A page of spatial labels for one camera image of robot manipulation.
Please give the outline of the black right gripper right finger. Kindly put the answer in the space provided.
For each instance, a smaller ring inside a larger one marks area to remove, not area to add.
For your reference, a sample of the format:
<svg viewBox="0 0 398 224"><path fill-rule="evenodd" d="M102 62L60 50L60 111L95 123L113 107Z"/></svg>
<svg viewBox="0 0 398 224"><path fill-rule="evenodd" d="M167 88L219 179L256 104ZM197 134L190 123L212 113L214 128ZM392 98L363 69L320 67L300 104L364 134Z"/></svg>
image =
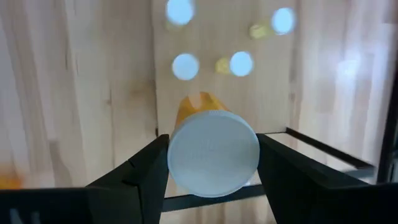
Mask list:
<svg viewBox="0 0 398 224"><path fill-rule="evenodd" d="M286 145L257 135L260 156L257 171L277 223L344 223L320 199L327 190L367 186L367 183L332 169Z"/></svg>

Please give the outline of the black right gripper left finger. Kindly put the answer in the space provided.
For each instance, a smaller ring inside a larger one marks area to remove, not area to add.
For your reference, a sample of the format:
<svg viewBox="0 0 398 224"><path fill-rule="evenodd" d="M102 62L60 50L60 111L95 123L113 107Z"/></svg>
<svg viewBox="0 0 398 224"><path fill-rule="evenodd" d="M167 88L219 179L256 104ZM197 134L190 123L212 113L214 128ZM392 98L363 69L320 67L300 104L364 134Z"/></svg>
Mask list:
<svg viewBox="0 0 398 224"><path fill-rule="evenodd" d="M169 170L169 135L163 134L90 183L92 223L158 223Z"/></svg>

